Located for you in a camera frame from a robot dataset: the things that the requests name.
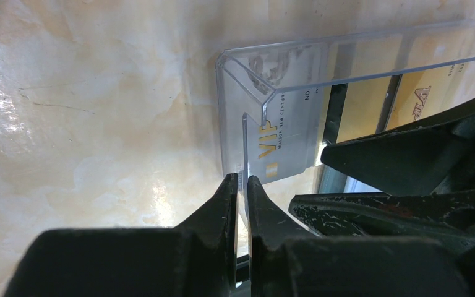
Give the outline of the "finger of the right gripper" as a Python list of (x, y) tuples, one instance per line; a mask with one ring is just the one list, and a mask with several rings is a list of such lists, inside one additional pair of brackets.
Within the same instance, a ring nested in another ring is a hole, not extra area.
[(475, 98), (389, 131), (329, 145), (321, 161), (393, 196), (475, 189)]
[(452, 254), (475, 248), (475, 189), (428, 196), (296, 195), (289, 213), (322, 236), (424, 236)]

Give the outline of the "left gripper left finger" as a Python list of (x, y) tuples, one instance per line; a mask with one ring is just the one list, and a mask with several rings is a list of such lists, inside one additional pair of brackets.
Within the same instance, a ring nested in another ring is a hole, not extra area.
[(53, 229), (27, 249), (6, 296), (229, 296), (238, 176), (173, 228)]

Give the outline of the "clear plastic card box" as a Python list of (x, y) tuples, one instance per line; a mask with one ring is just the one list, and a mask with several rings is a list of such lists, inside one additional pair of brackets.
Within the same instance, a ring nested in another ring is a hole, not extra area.
[(475, 231), (475, 20), (250, 46), (216, 61), (245, 220), (320, 235)]

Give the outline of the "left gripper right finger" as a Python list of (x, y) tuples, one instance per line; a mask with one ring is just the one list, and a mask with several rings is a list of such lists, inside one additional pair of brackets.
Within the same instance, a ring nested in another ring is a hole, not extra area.
[(247, 182), (252, 296), (469, 296), (455, 261), (422, 237), (318, 237)]

